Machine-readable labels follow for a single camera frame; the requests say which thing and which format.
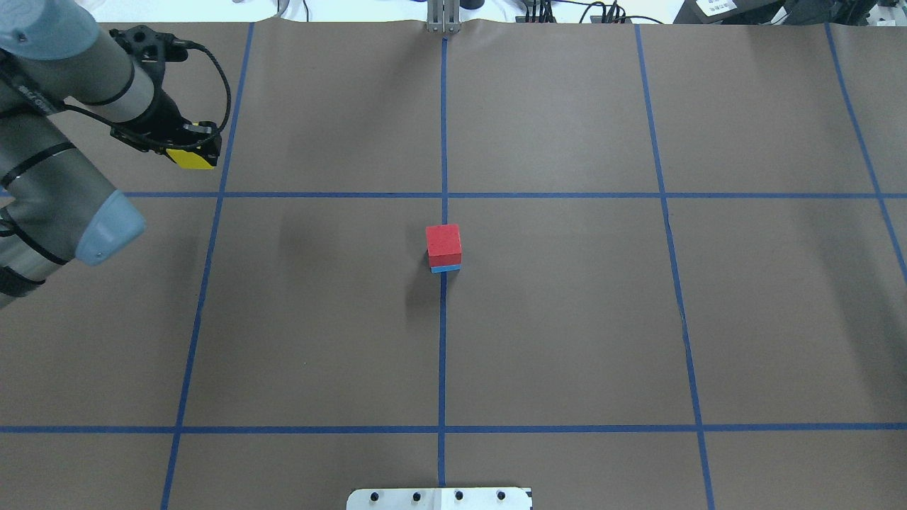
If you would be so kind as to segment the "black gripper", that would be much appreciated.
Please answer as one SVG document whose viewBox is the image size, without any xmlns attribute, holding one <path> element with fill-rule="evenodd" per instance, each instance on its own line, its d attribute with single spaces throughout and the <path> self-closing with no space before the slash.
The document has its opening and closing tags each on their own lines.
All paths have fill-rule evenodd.
<svg viewBox="0 0 907 510">
<path fill-rule="evenodd" d="M 218 125 L 212 120 L 187 123 L 169 94 L 156 89 L 145 113 L 134 120 L 116 123 L 110 135 L 140 152 L 158 152 L 184 170 L 213 170 L 220 158 L 222 137 Z M 196 146 L 183 149 L 166 148 L 166 145 Z"/>
</svg>

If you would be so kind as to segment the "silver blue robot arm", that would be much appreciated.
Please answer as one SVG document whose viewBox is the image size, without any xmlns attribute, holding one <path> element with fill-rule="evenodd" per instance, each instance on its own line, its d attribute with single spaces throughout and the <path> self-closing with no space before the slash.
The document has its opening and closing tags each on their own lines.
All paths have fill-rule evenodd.
<svg viewBox="0 0 907 510">
<path fill-rule="evenodd" d="M 232 93 L 224 85 L 223 120 L 192 122 L 163 88 L 169 62 L 190 51 L 213 60 L 201 43 L 145 25 L 103 29 L 74 1 L 4 1 L 1 19 L 1 293 L 7 306 L 41 288 L 78 259 L 103 264 L 145 232 L 142 213 L 53 122 L 78 113 L 117 141 L 188 170 L 220 158 Z"/>
</svg>

